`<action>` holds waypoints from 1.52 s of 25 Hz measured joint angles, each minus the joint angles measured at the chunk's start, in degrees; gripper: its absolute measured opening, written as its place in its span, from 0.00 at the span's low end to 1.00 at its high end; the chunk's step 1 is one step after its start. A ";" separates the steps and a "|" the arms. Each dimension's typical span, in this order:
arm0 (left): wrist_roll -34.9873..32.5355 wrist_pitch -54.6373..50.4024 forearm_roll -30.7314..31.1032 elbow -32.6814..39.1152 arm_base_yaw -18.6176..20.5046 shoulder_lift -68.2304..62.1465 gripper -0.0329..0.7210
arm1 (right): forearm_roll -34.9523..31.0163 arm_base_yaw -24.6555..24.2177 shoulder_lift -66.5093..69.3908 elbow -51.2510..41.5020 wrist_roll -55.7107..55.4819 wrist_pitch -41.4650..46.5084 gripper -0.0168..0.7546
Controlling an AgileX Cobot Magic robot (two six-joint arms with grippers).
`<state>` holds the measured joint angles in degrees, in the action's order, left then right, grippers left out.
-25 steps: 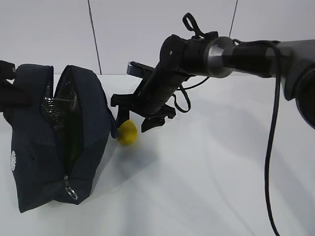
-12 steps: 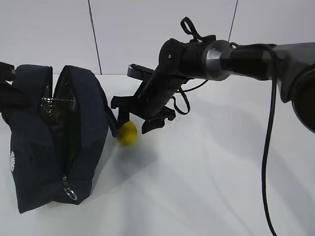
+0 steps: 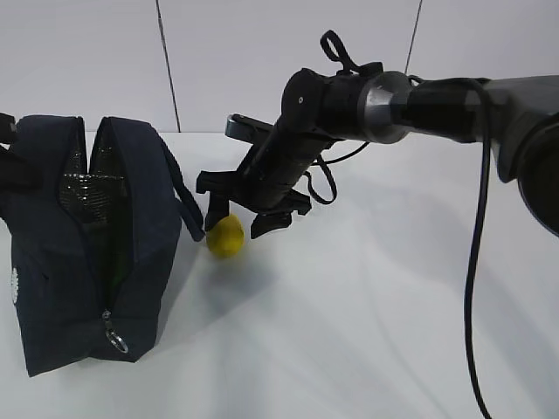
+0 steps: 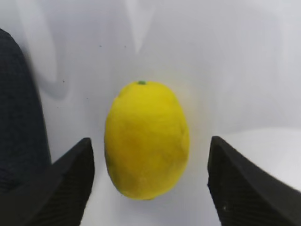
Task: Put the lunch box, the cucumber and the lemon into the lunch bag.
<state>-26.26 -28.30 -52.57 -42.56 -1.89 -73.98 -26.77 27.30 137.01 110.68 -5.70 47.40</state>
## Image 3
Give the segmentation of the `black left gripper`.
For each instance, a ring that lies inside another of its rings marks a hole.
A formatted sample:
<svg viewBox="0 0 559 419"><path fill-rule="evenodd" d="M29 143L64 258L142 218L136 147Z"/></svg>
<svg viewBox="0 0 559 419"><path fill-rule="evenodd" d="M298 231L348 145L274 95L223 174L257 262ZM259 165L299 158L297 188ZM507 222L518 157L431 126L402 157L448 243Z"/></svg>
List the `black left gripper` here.
<svg viewBox="0 0 559 419"><path fill-rule="evenodd" d="M38 188L39 171L24 158L4 147L14 145L17 140L15 118L1 113L1 187Z"/></svg>

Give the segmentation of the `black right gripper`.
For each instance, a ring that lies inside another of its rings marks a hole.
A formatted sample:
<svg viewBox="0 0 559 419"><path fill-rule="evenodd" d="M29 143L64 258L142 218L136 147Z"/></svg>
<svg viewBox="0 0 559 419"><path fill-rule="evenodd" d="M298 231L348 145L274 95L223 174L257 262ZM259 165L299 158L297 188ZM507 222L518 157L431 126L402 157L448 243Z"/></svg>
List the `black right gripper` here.
<svg viewBox="0 0 559 419"><path fill-rule="evenodd" d="M258 214L251 225L251 239L289 227L293 210L305 215L310 210L309 197L298 194L293 186L302 177L312 180L309 167L317 163L331 188L332 197L319 196L312 184L310 197L328 205L336 198L334 178L325 161L323 150L334 141L318 134L293 134L273 127L260 145L252 145L234 171L202 171L196 180L200 194L210 193L204 228L211 231L230 215L230 201Z"/></svg>

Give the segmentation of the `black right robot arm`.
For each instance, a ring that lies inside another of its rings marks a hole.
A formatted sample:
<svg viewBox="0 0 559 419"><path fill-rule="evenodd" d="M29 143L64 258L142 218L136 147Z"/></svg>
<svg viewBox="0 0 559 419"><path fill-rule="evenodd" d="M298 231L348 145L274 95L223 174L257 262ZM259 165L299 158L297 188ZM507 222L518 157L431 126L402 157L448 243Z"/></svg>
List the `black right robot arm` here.
<svg viewBox="0 0 559 419"><path fill-rule="evenodd" d="M286 228L311 208L295 184L338 141L383 145L407 134L461 144L485 142L502 182L517 182L533 217L558 230L558 78L414 79L401 72L325 77L308 69L289 79L273 124L233 114L229 137L250 149L233 171L202 172L211 229L231 203L250 210L252 236Z"/></svg>

